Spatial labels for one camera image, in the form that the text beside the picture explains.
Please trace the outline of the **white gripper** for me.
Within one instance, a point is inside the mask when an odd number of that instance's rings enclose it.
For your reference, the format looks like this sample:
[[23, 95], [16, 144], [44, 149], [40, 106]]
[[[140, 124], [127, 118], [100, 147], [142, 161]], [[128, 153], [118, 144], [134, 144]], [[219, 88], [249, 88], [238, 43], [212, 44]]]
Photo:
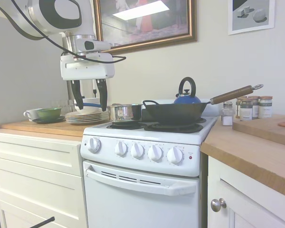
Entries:
[[75, 60], [73, 55], [64, 55], [60, 57], [60, 70], [63, 80], [72, 80], [71, 88], [73, 96], [80, 110], [83, 109], [84, 105], [79, 80], [96, 79], [100, 106], [102, 111], [106, 111], [107, 84], [105, 79], [112, 78], [115, 75], [115, 68], [112, 63], [104, 64], [87, 60]]

